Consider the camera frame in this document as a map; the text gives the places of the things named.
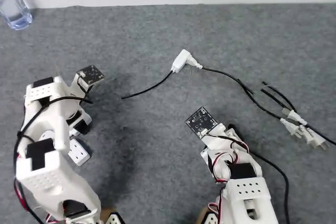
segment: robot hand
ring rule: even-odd
[[[203,107],[186,124],[206,145],[201,156],[211,175],[224,184],[200,223],[278,224],[261,167],[234,128],[218,124]]]

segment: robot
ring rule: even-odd
[[[235,127],[218,124],[203,107],[186,124],[205,144],[201,157],[215,182],[224,184],[198,223],[278,224],[261,167]]]
[[[65,159],[77,161],[70,138],[89,131],[91,117],[81,107],[92,86],[104,79],[94,66],[79,70],[71,86],[49,77],[27,86],[25,118],[14,148],[14,187],[27,207],[22,185],[48,212],[47,223],[124,224],[117,212],[104,212],[98,195]],[[225,187],[200,223],[278,224],[260,165],[234,128],[218,124],[201,107],[186,124],[205,143],[201,157],[216,183]],[[35,219],[43,223],[36,215]]]
[[[111,212],[108,220],[101,220],[99,197],[64,157],[69,154],[81,165],[76,161],[81,157],[70,148],[70,137],[89,131],[92,119],[80,104],[92,86],[103,79],[104,75],[91,65],[76,73],[71,86],[57,76],[35,81],[26,88],[25,118],[14,149],[14,185],[16,191],[23,185],[33,194],[48,212],[48,223],[123,223],[116,212]],[[17,195],[27,209],[23,190]]]

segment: cable connector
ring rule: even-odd
[[[307,125],[307,122],[294,110],[289,110],[288,108],[282,109],[283,114],[287,116],[287,118],[292,119],[293,121],[299,122],[302,125]]]
[[[181,69],[186,64],[189,64],[190,66],[193,66],[193,67],[197,67],[199,69],[203,68],[203,66],[197,62],[197,60],[191,55],[190,52],[188,52],[185,49],[182,49],[182,51],[179,53],[179,55],[174,60],[171,71],[173,73],[178,73],[181,71]]]
[[[290,135],[294,135],[298,138],[301,138],[301,136],[303,135],[303,133],[300,131],[300,127],[288,122],[286,119],[281,118],[280,122],[286,127],[287,131],[289,131]]]
[[[310,142],[310,144],[316,148],[321,147],[323,150],[327,150],[328,144],[325,142],[325,139],[321,137],[319,134],[317,134],[315,131],[313,131],[311,128],[307,128],[307,131],[309,134],[313,137],[313,140]]]

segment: gray carpet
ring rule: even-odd
[[[186,67],[154,91],[120,100],[161,80],[186,48],[204,66],[254,90],[268,81],[336,140],[335,13],[334,4],[72,7],[37,10],[23,31],[0,21],[2,223],[34,223],[12,190],[25,86],[58,73],[70,84],[92,63],[106,79],[90,93],[94,105],[84,105],[93,126],[81,139],[93,157],[76,171],[126,223],[194,223],[218,195],[199,156],[203,144],[184,123],[201,105],[218,121],[235,123],[251,148],[287,173],[292,223],[335,223],[336,148],[313,150],[290,137],[230,79]],[[256,97],[280,113],[260,92]],[[283,178],[260,164],[279,223],[285,223]]]

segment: wire bundle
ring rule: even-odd
[[[278,89],[275,87],[269,85],[265,81],[263,81],[263,84],[265,88],[269,88],[271,91],[273,91],[275,94],[279,95],[285,103],[281,102],[278,98],[276,98],[273,94],[265,90],[264,88],[261,89],[261,92],[267,95],[269,98],[271,98],[273,101],[275,101],[279,106],[282,107],[282,113],[287,116],[288,119],[291,119],[293,122],[287,121],[285,118],[282,118],[279,115],[274,114],[273,112],[270,112],[269,110],[262,107],[259,103],[255,101],[253,97],[248,93],[247,90],[245,90],[245,93],[250,97],[250,99],[255,103],[259,108],[261,108],[263,111],[265,111],[267,114],[271,115],[272,117],[280,120],[280,122],[286,127],[286,129],[290,132],[291,135],[295,135],[298,138],[301,138],[302,136],[307,140],[308,144],[312,144],[313,147],[321,146],[325,150],[325,141],[328,141],[329,143],[336,145],[336,142],[329,139],[327,136],[322,134],[320,131],[315,129],[312,125],[308,124],[298,113],[297,109],[294,107],[294,105],[291,103],[291,101]]]

